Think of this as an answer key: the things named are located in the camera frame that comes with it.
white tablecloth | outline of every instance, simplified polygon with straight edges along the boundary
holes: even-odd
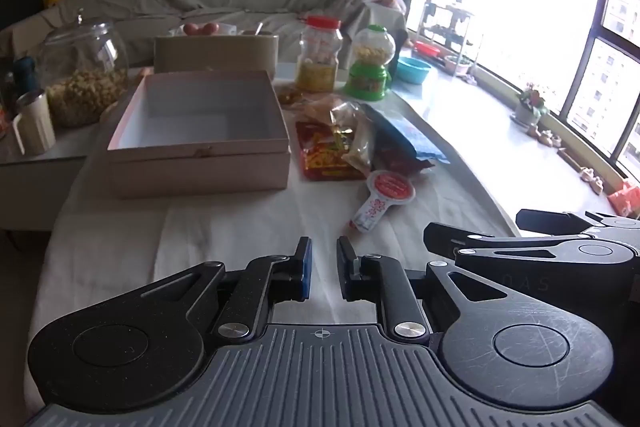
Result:
[[[309,182],[298,166],[292,139],[289,187],[280,191],[157,200],[117,200],[110,191],[104,152],[119,114],[103,124],[53,230],[42,270],[30,338],[61,315],[162,279],[203,261],[223,261],[242,269],[250,259],[293,254],[298,239],[313,240],[311,298],[282,303],[274,320],[289,323],[370,323],[374,306],[342,300],[335,241],[349,235],[356,252],[396,257],[408,269],[424,269],[435,256],[422,243],[431,221],[494,235],[517,229],[443,141],[397,95],[383,107],[401,111],[448,156],[414,180],[415,200],[394,207],[367,235],[347,223],[368,197],[364,182]],[[295,137],[287,116],[289,133]],[[34,412],[41,405],[26,372],[26,399]]]

white mug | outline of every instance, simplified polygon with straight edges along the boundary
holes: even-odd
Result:
[[[15,139],[24,155],[47,152],[56,143],[49,103],[43,89],[36,89],[18,98],[20,114],[14,118]]]

potted plant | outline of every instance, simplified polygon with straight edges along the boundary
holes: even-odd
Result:
[[[520,102],[516,106],[515,117],[523,125],[538,124],[542,115],[549,111],[540,90],[532,82],[527,84],[527,89],[518,95],[518,99]]]
[[[469,68],[473,65],[473,61],[469,58],[460,58],[460,64],[456,70],[456,63],[458,58],[456,55],[447,55],[444,57],[444,68],[449,74],[457,74],[459,76],[465,76],[469,72]]]

blue plastic bowl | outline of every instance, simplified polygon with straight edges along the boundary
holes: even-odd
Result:
[[[431,73],[433,66],[418,58],[401,57],[398,60],[396,77],[409,84],[421,84]]]

plastic jar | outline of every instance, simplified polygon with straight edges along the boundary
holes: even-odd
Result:
[[[306,18],[300,37],[296,86],[309,91],[332,91],[342,47],[340,21],[319,15]]]
[[[386,65],[396,54],[396,43],[385,28],[371,25],[358,32],[351,51],[354,63],[345,92],[362,100],[380,100],[388,87]]]

